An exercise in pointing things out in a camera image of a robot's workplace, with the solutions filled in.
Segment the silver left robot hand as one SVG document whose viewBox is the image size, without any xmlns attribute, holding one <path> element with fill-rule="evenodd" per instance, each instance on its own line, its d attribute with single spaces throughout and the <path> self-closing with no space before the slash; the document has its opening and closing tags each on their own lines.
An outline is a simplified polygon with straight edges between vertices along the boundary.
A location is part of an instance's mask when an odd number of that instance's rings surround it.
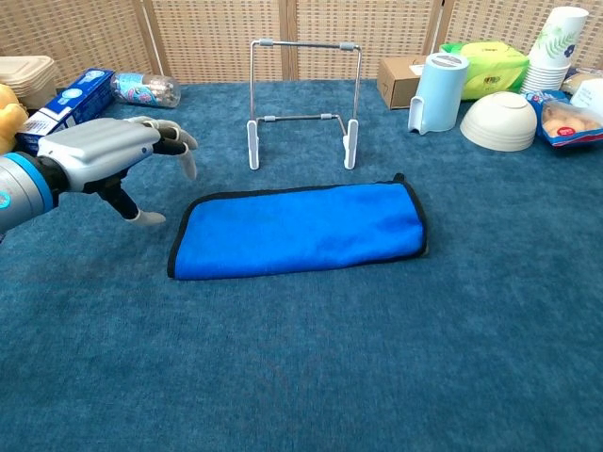
<svg viewBox="0 0 603 452">
<path fill-rule="evenodd" d="M 138 116 L 100 118 L 55 132 L 39 140 L 37 159 L 63 171 L 60 192 L 96 193 L 126 221 L 155 225 L 165 217 L 145 212 L 125 193 L 121 181 L 130 168 L 153 154 L 179 158 L 185 175 L 194 180 L 196 139 L 175 121 Z"/>
</svg>

